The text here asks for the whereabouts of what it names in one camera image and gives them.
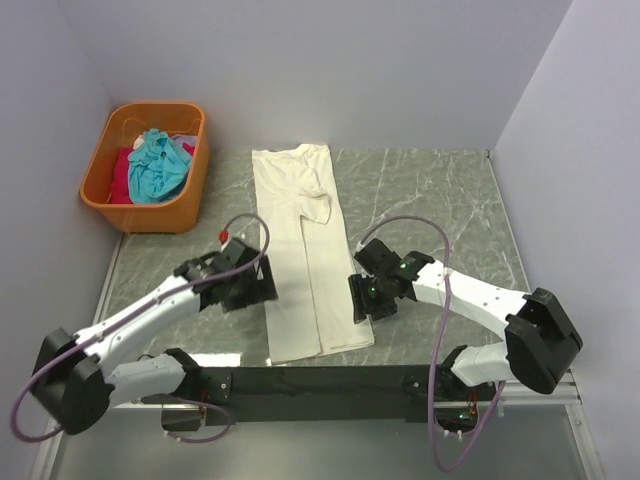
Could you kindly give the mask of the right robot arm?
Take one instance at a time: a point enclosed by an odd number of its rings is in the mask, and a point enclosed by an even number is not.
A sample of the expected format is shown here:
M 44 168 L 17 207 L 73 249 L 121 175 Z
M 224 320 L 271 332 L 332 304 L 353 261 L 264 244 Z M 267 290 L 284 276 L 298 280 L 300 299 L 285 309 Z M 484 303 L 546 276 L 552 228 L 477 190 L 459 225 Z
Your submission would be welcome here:
M 503 289 L 417 251 L 399 256 L 378 239 L 359 248 L 354 259 L 364 270 L 348 279 L 355 322 L 389 317 L 397 300 L 409 299 L 440 306 L 498 336 L 494 344 L 458 346 L 437 365 L 435 389 L 447 399 L 507 380 L 550 395 L 583 347 L 558 298 L 543 288 Z

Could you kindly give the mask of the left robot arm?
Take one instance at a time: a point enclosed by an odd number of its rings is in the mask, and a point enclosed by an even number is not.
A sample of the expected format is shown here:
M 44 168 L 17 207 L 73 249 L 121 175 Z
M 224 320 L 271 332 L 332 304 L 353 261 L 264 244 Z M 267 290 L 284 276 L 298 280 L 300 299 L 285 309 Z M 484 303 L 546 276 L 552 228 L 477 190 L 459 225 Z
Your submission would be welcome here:
M 82 433 L 111 408 L 164 395 L 203 400 L 203 368 L 180 348 L 128 362 L 140 345 L 173 323 L 218 305 L 224 312 L 278 294 L 264 251 L 233 237 L 221 250 L 190 259 L 154 290 L 91 327 L 47 335 L 34 367 L 33 397 L 67 434 Z

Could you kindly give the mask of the white t shirt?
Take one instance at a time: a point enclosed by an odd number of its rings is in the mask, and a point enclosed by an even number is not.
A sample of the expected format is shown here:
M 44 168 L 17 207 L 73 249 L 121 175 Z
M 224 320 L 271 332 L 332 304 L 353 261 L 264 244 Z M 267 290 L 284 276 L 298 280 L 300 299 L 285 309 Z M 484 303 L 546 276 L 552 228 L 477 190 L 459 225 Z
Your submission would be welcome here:
M 369 321 L 353 320 L 355 269 L 328 146 L 252 153 L 259 216 L 278 298 L 265 306 L 274 364 L 369 347 Z

